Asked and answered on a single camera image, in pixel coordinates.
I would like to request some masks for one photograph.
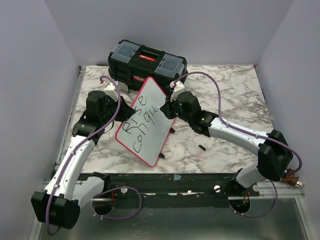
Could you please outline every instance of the robotic arm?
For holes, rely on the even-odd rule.
[[[93,173],[84,184],[77,185],[82,168],[97,145],[104,131],[84,141],[92,133],[102,128],[113,116],[120,101],[120,109],[115,121],[123,122],[136,111],[129,107],[123,97],[118,99],[115,86],[109,84],[104,91],[91,91],[86,99],[86,109],[72,129],[72,138],[67,153],[57,172],[43,192],[34,192],[31,203],[39,222],[46,222],[46,209],[50,195],[54,194],[50,204],[49,222],[62,228],[71,229],[76,224],[80,209],[95,195],[110,189],[110,177],[102,173]],[[75,146],[82,145],[76,152]]]
[[[160,107],[168,119],[178,117],[187,122],[196,133],[226,140],[258,157],[257,163],[240,169],[235,174],[230,182],[231,188],[243,191],[265,179],[280,181],[293,158],[293,154],[287,148],[270,140],[258,138],[258,136],[268,137],[288,145],[281,132],[277,130],[272,130],[269,133],[256,131],[229,121],[225,121],[227,123],[225,124],[217,114],[202,110],[198,99],[190,91],[186,91],[180,81],[174,85],[171,84],[171,87],[173,88],[172,95],[167,96],[165,104]],[[237,129],[245,130],[252,135]]]
[[[215,179],[214,184],[217,181],[225,186],[225,189],[222,189],[224,194],[220,196],[219,191],[214,193],[210,189],[205,190],[204,192],[208,193],[210,198],[210,203],[212,202],[212,196],[216,197],[216,202],[218,202],[217,199],[220,196],[225,198],[223,202],[219,202],[221,206],[228,207],[225,204],[228,202],[228,196],[239,196],[251,185],[265,179],[279,181],[283,177],[293,158],[293,154],[286,147],[287,142],[281,132],[277,130],[272,130],[270,133],[256,131],[225,121],[218,114],[202,110],[198,99],[190,91],[186,91],[181,82],[175,83],[175,87],[173,87],[173,84],[170,86],[173,88],[172,94],[167,96],[165,104],[160,107],[160,110],[168,119],[179,117],[187,122],[196,133],[226,140],[258,157],[257,163],[244,169],[239,169],[233,177],[230,177],[232,178],[231,180]],[[87,138],[92,133],[103,128],[112,119],[119,101],[120,108],[114,120],[123,122],[128,120],[136,111],[126,104],[122,96],[118,99],[113,84],[107,85],[104,91],[96,90],[88,94],[86,109],[72,129],[72,138],[65,158],[44,191],[34,192],[31,198],[31,203],[39,222],[72,229],[78,220],[80,209],[97,194],[112,188],[110,175],[97,172],[92,173],[83,184],[76,185],[76,183],[86,159],[97,145],[103,131],[98,132],[89,139]],[[81,145],[77,150],[74,150],[75,146],[79,144]],[[168,193],[184,192],[185,188],[190,188],[191,186],[183,184],[183,182],[180,185],[180,181],[172,183],[170,181],[171,178],[169,178],[170,182],[168,184],[162,184],[163,180],[160,181],[162,189],[158,191],[153,185],[155,182],[151,180],[152,178],[147,176],[143,179],[142,181],[139,179],[135,184],[141,183],[141,188],[145,188],[142,191],[146,193],[150,193],[150,191],[151,193],[152,191],[157,192],[156,195],[154,194],[155,198],[158,195],[163,198],[168,197]],[[153,183],[145,186],[145,181],[152,181]],[[149,199],[152,205],[153,198],[149,197]],[[103,211],[105,213],[109,212],[108,209],[103,209]]]

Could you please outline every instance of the toolbox lid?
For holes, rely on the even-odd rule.
[[[182,61],[182,58],[165,54],[154,72],[169,78],[174,78],[177,73],[180,75],[185,68]]]
[[[127,64],[139,48],[139,45],[123,41],[115,47],[111,58]]]

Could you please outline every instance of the metal base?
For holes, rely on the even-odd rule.
[[[252,200],[248,214],[270,209],[274,199]],[[110,216],[124,217],[135,209],[114,209]],[[61,229],[54,237],[43,225],[40,240],[306,240],[294,199],[280,199],[276,210],[261,218],[233,214],[229,208],[198,207],[149,209],[129,220],[100,220],[87,204],[71,230]]]

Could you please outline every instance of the red border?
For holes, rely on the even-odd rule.
[[[140,91],[138,92],[137,96],[135,97],[133,103],[131,104],[131,107],[136,103],[136,101],[137,101],[137,99],[138,99],[138,97],[139,97],[142,89],[145,87],[145,85],[146,85],[146,83],[148,82],[149,79],[152,79],[152,80],[155,82],[155,84],[160,88],[160,90],[163,92],[163,94],[164,94],[165,96],[167,96],[167,95],[165,94],[165,92],[162,90],[162,88],[158,85],[158,83],[157,83],[151,76],[148,76],[148,77],[146,78],[146,80],[144,81],[144,83],[143,83]],[[138,157],[139,159],[141,159],[145,164],[147,164],[148,166],[150,166],[150,167],[153,168],[153,167],[157,164],[157,162],[158,162],[158,160],[159,160],[159,157],[156,159],[154,165],[150,165],[149,163],[147,163],[145,160],[143,160],[140,156],[138,156],[135,152],[133,152],[130,148],[128,148],[125,144],[123,144],[123,143],[118,139],[118,132],[120,131],[120,129],[121,129],[121,127],[122,127],[123,124],[124,124],[124,123],[122,122],[122,123],[120,124],[118,130],[115,132],[115,140],[116,140],[118,143],[120,143],[122,146],[124,146],[126,149],[128,149],[131,153],[133,153],[136,157]],[[166,141],[167,141],[167,138],[169,137],[169,134],[170,134],[170,130],[168,131],[168,134],[166,135],[166,138],[165,138],[165,140],[164,140],[164,142],[163,142],[163,145],[162,145],[162,147],[161,147],[161,150],[160,150],[159,154],[162,152],[162,149],[164,148],[164,145],[165,145],[165,143],[166,143]]]

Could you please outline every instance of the connector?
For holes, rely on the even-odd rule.
[[[303,182],[300,181],[297,177],[293,176],[293,174],[286,174],[284,177],[281,178],[281,182],[290,184],[292,186],[295,186],[297,188],[303,187]]]

